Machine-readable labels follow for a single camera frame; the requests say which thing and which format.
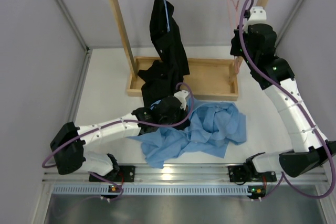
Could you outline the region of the pink wire hanger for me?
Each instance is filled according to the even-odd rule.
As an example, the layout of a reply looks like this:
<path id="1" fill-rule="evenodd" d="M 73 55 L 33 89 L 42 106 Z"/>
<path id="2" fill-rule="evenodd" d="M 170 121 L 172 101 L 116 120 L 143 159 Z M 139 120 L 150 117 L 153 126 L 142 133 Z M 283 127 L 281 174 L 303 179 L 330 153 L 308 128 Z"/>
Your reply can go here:
<path id="1" fill-rule="evenodd" d="M 227 12 L 228 12 L 228 19 L 229 19 L 229 24 L 232 32 L 234 29 L 238 26 L 239 24 L 239 17 L 238 17 L 238 11 L 239 11 L 239 3 L 240 0 L 226 0 L 226 5 L 227 5 Z M 235 11 L 235 20 L 233 20 L 231 16 L 231 7 L 234 8 Z M 235 56 L 234 57 L 234 73 L 238 74 L 240 70 L 240 65 L 241 65 L 241 60 L 240 57 Z"/>

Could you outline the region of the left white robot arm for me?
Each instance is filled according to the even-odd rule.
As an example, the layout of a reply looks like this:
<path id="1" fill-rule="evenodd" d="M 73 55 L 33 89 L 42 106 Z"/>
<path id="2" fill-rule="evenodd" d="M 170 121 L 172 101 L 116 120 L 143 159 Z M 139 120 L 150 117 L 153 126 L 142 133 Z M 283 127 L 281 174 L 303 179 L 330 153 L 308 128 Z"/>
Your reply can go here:
<path id="1" fill-rule="evenodd" d="M 99 124 L 64 124 L 50 144 L 58 173 L 68 175 L 81 170 L 89 172 L 91 182 L 114 181 L 120 174 L 120 166 L 112 154 L 97 153 L 98 147 L 121 138 L 148 135 L 171 125 L 185 125 L 188 96 L 187 91 L 179 91 L 148 108 L 138 108 Z"/>

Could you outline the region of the light blue shirt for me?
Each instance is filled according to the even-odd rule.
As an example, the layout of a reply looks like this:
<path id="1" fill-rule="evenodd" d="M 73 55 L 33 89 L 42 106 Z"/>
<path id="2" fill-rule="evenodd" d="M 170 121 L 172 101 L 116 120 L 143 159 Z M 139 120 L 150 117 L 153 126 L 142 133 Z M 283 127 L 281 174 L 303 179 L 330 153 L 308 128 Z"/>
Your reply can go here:
<path id="1" fill-rule="evenodd" d="M 132 137 L 141 143 L 145 161 L 153 168 L 185 153 L 203 152 L 225 157 L 229 143 L 247 141 L 246 116 L 232 102 L 194 101 L 190 125 L 183 130 L 160 127 L 152 133 Z"/>

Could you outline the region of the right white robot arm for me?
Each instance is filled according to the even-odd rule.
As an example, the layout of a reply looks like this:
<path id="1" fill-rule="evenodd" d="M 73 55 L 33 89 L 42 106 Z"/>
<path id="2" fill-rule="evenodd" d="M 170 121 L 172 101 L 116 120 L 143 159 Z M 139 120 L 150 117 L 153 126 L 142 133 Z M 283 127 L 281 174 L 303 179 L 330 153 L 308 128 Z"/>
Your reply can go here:
<path id="1" fill-rule="evenodd" d="M 335 141 L 328 141 L 312 119 L 300 96 L 289 63 L 276 55 L 276 33 L 270 25 L 254 24 L 234 31 L 230 54 L 242 57 L 252 78 L 274 104 L 292 148 L 275 153 L 258 153 L 246 160 L 245 176 L 257 180 L 264 172 L 283 172 L 298 177 L 335 156 Z"/>

